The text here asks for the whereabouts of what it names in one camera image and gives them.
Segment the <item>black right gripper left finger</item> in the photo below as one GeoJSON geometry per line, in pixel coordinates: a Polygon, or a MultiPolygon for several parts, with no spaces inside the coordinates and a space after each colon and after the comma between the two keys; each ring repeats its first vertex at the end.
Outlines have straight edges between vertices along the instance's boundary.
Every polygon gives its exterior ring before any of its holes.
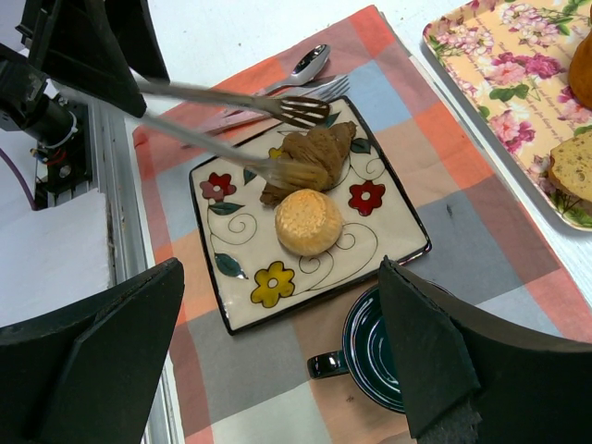
{"type": "Polygon", "coordinates": [[[171,258],[2,327],[2,442],[140,442],[183,291],[183,265],[171,258]]]}

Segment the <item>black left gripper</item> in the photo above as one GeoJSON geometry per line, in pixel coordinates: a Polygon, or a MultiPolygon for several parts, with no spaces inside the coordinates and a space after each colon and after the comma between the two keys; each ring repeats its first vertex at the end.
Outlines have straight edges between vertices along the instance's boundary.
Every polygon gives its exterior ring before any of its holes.
{"type": "Polygon", "coordinates": [[[27,1],[17,30],[29,55],[1,44],[1,129],[46,148],[78,129],[44,92],[44,74],[133,117],[147,108],[133,75],[169,80],[146,0],[27,1]]]}

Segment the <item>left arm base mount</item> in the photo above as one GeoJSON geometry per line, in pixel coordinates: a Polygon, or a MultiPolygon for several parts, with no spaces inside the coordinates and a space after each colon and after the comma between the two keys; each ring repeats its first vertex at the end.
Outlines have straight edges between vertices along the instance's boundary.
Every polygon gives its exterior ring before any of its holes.
{"type": "Polygon", "coordinates": [[[58,94],[50,100],[73,117],[75,128],[56,148],[40,144],[31,150],[36,158],[34,202],[39,209],[57,206],[87,192],[93,185],[93,146],[88,106],[58,94]]]}

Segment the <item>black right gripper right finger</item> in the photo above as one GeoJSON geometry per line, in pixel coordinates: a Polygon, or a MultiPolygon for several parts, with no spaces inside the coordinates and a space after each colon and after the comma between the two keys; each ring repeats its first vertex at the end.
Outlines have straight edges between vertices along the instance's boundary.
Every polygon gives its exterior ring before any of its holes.
{"type": "Polygon", "coordinates": [[[380,304],[420,443],[587,443],[591,346],[509,322],[384,259],[380,304]]]}

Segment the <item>small round bun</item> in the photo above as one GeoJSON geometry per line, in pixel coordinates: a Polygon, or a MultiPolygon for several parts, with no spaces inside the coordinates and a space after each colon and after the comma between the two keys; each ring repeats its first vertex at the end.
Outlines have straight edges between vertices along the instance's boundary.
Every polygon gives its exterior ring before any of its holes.
{"type": "Polygon", "coordinates": [[[279,242],[301,256],[318,255],[331,248],[338,240],[343,224],[337,204],[319,191],[296,191],[275,210],[279,242]]]}

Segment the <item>brown chocolate croissant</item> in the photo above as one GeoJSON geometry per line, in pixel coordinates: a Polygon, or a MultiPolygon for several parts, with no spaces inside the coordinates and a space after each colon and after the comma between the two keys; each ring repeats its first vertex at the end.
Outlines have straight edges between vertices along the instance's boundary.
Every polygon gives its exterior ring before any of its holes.
{"type": "Polygon", "coordinates": [[[326,171],[325,177],[305,185],[296,185],[291,189],[282,189],[266,183],[259,198],[260,202],[275,207],[295,191],[311,189],[323,192],[336,186],[356,132],[357,127],[352,121],[335,124],[330,128],[316,127],[306,134],[290,132],[280,146],[280,157],[322,168],[326,171]]]}

